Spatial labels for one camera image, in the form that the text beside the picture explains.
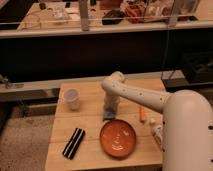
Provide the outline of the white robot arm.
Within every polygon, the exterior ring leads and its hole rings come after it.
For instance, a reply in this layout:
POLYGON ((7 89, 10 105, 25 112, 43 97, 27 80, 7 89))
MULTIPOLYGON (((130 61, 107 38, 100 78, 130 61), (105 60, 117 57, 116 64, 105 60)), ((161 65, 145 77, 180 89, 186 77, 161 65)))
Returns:
POLYGON ((163 171, 213 171, 213 109, 203 95, 130 86, 119 71, 101 86, 108 99, 123 97, 163 115, 163 171))

